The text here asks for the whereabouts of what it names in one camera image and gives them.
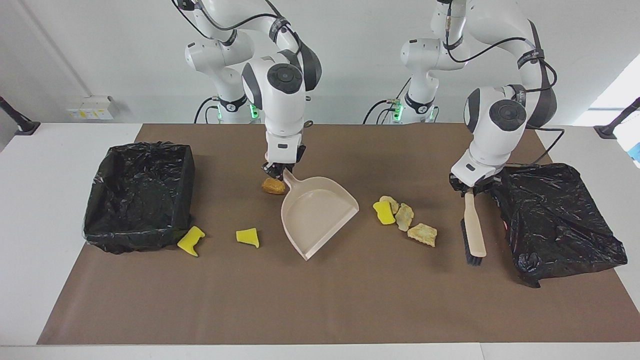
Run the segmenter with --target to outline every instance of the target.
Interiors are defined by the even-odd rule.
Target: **black pole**
[[[613,130],[616,128],[616,126],[622,124],[622,122],[626,118],[628,118],[629,115],[638,110],[638,108],[640,108],[640,97],[638,97],[636,101],[634,101],[634,103],[631,104],[628,108],[622,110],[620,115],[618,115],[618,117],[616,117],[616,119],[613,120],[611,124],[606,126],[594,126],[593,128],[595,129],[596,133],[598,133],[598,135],[600,135],[600,137],[603,139],[616,139],[616,135],[613,135]]]
[[[7,115],[9,115],[13,121],[18,125],[18,131],[15,132],[16,135],[31,135],[33,134],[40,123],[37,121],[31,121],[23,114],[19,113],[16,109],[14,109],[8,102],[5,101],[4,97],[0,96],[0,108],[4,110]]]

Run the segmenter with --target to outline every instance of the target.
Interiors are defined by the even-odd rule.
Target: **black trash bag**
[[[567,164],[505,168],[490,190],[507,227],[520,278],[539,280],[627,264],[580,174]]]
[[[110,148],[93,179],[84,238],[114,254],[176,244],[189,229],[194,172],[188,145]]]

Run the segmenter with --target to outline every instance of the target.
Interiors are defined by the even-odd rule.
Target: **dustpan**
[[[283,179],[289,193],[280,211],[282,225],[289,241],[309,260],[360,207],[347,190],[326,177],[300,181],[284,170]]]

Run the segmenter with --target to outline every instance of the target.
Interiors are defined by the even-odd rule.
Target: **brown table surface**
[[[447,176],[471,139],[461,124],[306,130],[296,175],[336,180],[360,212],[305,262],[282,228],[283,198],[260,189],[263,126],[144,125],[137,141],[193,148],[191,212],[207,234],[200,257],[86,245],[38,343],[640,341],[639,313],[613,270],[523,285],[488,195],[477,198],[488,257],[466,264],[463,200]],[[512,160],[542,152],[528,131]],[[437,248],[380,225],[371,206],[381,195],[412,206],[414,224],[436,227]],[[260,249],[235,240],[251,227]]]

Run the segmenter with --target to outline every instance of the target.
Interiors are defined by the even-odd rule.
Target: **beige food piece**
[[[389,201],[389,204],[391,205],[391,212],[395,215],[398,212],[398,209],[400,209],[400,205],[398,204],[398,201],[394,200],[394,198],[392,198],[391,196],[383,196],[380,198],[380,202],[383,201]]]
[[[272,177],[266,179],[262,183],[262,189],[266,193],[272,193],[274,195],[283,195],[287,192],[287,187],[278,179],[273,179]]]
[[[409,230],[409,227],[411,226],[413,216],[413,209],[409,205],[405,203],[400,204],[400,209],[396,214],[396,223],[398,224],[398,229],[407,232],[407,230]]]
[[[423,244],[436,247],[436,236],[438,236],[438,231],[431,226],[420,223],[409,229],[407,235],[411,239],[417,240]]]

